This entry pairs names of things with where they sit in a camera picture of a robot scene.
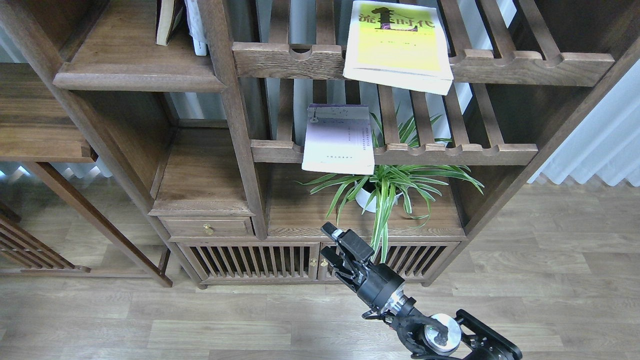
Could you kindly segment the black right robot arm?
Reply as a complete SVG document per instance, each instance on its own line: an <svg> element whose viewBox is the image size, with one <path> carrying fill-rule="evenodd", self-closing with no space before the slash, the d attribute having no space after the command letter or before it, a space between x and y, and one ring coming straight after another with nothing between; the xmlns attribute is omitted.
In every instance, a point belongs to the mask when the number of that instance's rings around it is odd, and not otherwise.
<svg viewBox="0 0 640 360"><path fill-rule="evenodd" d="M461 343L471 350L467 360L521 360L518 346L466 312L426 316L403 292L404 278L386 264L374 264L374 250L352 230L325 223L322 232L336 243L322 256L333 273L368 306L362 317L389 325L412 359L450 360Z"/></svg>

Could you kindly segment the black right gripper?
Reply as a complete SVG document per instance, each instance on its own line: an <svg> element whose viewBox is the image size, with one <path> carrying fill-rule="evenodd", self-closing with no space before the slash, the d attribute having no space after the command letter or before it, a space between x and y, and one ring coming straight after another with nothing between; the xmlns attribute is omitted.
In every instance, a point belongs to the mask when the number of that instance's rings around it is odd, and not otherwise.
<svg viewBox="0 0 640 360"><path fill-rule="evenodd" d="M337 245L322 249L334 276L354 291L371 313L399 313L407 301L404 278L384 263L372 263L375 251L354 231L343 231L331 222L320 230Z"/></svg>

